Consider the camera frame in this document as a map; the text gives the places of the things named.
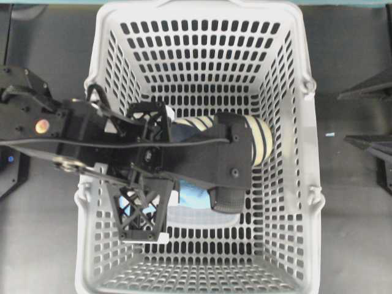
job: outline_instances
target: blue cloth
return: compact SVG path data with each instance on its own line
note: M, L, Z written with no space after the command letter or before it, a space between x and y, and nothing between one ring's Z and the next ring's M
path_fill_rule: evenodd
M179 205L195 209L211 208L207 190L183 180L179 182Z

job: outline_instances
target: white plastic basket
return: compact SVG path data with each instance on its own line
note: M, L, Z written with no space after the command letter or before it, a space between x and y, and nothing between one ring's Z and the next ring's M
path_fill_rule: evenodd
M261 117L274 149L252 171L229 227L168 226L168 244L125 244L98 180L81 177L78 293L317 293L319 158L301 11L287 2L132 1L97 16L86 85L113 109L163 100L177 117L233 111ZM104 172L105 167L97 166Z

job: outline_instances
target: black cable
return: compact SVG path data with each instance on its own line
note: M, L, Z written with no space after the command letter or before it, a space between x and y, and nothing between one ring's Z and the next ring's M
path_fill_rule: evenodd
M16 140L0 140L0 146L12 146L31 143L62 143L69 145L78 145L94 148L112 148L112 149L127 149L139 147L183 147L206 145L213 143L229 143L230 140L224 138L206 139L193 142L138 142L138 143L100 143L100 142L82 142L70 139L59 138L26 138Z

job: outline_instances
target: gray floor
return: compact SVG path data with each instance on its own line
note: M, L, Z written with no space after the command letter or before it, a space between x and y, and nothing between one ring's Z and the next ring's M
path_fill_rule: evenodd
M83 95L97 7L16 13L9 64L45 77L56 98ZM392 104L337 101L337 93L391 64L385 9L303 8L312 71L323 191L320 293L390 293L392 197L375 160L346 134L387 134ZM335 132L335 137L325 137ZM0 293L75 293L77 177L33 160L28 183L0 201Z

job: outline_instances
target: black bracket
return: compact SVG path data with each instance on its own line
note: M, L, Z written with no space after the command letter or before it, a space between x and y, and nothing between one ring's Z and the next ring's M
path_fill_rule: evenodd
M341 92L337 98L342 100L361 98L392 100L392 67Z
M377 182L392 195L392 136L346 136L344 140L381 160Z
M0 146L0 198L10 194L28 178L29 157Z

